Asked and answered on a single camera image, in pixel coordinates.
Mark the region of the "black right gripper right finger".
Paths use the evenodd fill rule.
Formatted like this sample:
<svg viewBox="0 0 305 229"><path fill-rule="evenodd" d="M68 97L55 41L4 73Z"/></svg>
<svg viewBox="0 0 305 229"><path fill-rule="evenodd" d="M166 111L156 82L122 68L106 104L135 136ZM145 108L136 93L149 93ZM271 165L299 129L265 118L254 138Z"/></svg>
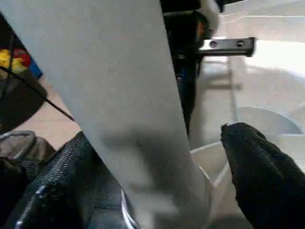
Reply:
<svg viewBox="0 0 305 229"><path fill-rule="evenodd" d="M305 226L305 174L266 136L246 123L221 126L235 200L255 229Z"/></svg>

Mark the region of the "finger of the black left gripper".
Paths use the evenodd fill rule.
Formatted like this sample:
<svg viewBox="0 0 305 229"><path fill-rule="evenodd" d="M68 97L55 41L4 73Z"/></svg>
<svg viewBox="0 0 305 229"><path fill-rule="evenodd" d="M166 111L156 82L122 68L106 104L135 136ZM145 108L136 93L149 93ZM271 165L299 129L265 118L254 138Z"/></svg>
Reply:
<svg viewBox="0 0 305 229"><path fill-rule="evenodd" d="M197 63L195 61L177 61L175 63L175 77L185 128L187 135L189 135L191 116L195 106Z"/></svg>
<svg viewBox="0 0 305 229"><path fill-rule="evenodd" d="M245 56L254 53L254 37L240 39L211 39L204 40L199 48L201 56Z"/></svg>

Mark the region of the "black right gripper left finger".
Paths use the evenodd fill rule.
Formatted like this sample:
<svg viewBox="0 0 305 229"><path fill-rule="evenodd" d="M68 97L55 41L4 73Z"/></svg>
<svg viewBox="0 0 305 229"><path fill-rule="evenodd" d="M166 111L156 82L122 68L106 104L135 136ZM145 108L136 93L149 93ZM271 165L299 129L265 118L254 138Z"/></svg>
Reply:
<svg viewBox="0 0 305 229"><path fill-rule="evenodd" d="M121 188L82 132L27 186L7 229L124 229Z"/></svg>

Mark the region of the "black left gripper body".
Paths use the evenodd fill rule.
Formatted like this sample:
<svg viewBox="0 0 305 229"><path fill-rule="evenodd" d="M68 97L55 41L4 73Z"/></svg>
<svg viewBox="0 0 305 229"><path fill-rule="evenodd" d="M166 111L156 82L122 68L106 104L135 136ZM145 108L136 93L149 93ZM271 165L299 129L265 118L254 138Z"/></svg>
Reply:
<svg viewBox="0 0 305 229"><path fill-rule="evenodd" d="M198 48L218 30L224 0L163 0L162 13L173 60L196 59Z"/></svg>

